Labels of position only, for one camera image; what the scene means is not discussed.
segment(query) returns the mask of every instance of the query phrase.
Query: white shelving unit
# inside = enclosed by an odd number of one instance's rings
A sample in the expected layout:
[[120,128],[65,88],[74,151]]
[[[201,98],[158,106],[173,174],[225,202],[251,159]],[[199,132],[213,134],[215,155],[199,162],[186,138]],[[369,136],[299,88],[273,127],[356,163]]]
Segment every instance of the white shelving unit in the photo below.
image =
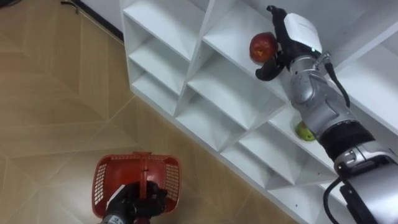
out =
[[[257,80],[260,65],[249,57],[252,37],[274,31],[271,2],[120,4],[131,90],[299,223],[329,223],[322,195],[336,179],[333,163],[319,143],[296,135],[301,118],[289,103],[286,76]],[[275,4],[319,27],[353,113],[398,152],[398,1]],[[331,211],[354,223],[345,205],[334,189]]]

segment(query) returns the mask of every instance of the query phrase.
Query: wooden floor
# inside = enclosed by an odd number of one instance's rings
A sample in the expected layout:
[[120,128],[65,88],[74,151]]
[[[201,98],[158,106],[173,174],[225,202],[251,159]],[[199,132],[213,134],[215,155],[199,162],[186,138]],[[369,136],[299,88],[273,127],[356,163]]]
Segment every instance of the wooden floor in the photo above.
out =
[[123,45],[57,0],[0,10],[0,224],[93,224],[107,154],[182,162],[178,209],[153,223],[294,223],[129,91]]

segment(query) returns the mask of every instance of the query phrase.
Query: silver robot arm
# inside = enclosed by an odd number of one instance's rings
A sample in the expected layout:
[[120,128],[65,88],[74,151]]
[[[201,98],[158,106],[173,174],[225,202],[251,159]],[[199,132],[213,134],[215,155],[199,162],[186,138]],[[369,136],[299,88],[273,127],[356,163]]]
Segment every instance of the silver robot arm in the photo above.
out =
[[346,96],[344,103],[319,71],[319,64],[324,63],[330,76],[335,77],[329,55],[320,53],[314,26],[283,9],[267,9],[273,15],[282,50],[257,70],[256,76],[269,81],[284,67],[290,71],[292,106],[325,148],[339,175],[325,191],[326,214],[338,223],[328,210],[327,196],[342,181],[340,192],[357,223],[398,223],[397,155],[374,139],[349,110],[349,98]]

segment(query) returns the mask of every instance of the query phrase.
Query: red plastic basket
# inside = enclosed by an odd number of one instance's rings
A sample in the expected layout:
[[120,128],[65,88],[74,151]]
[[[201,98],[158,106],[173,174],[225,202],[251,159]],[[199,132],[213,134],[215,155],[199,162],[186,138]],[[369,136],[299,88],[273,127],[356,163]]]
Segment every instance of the red plastic basket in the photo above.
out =
[[139,181],[140,196],[145,197],[147,180],[168,191],[165,213],[172,212],[178,204],[181,186],[180,163],[175,157],[150,152],[103,157],[97,164],[91,193],[94,214],[104,218],[107,201],[122,184]]

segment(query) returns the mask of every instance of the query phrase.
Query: green fruit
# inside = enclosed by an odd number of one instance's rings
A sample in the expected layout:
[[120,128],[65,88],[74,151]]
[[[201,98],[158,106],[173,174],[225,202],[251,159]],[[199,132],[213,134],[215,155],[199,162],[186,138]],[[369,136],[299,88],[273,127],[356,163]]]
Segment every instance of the green fruit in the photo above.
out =
[[301,121],[295,128],[296,134],[304,141],[314,141],[315,136],[307,128],[303,121]]

